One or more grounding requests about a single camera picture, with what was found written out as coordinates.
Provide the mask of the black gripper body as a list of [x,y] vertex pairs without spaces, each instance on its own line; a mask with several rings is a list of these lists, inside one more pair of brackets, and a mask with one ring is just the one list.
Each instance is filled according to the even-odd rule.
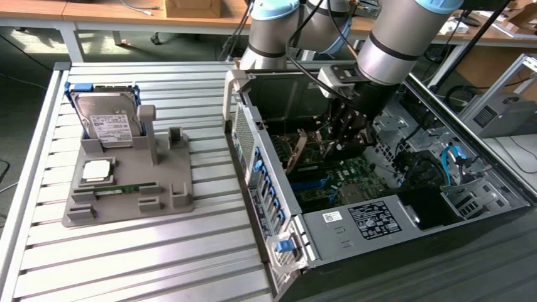
[[366,123],[370,123],[382,112],[396,91],[397,84],[385,86],[373,81],[356,82],[352,87],[340,87],[337,92],[341,96],[337,96],[334,119],[341,120],[350,113],[358,113]]

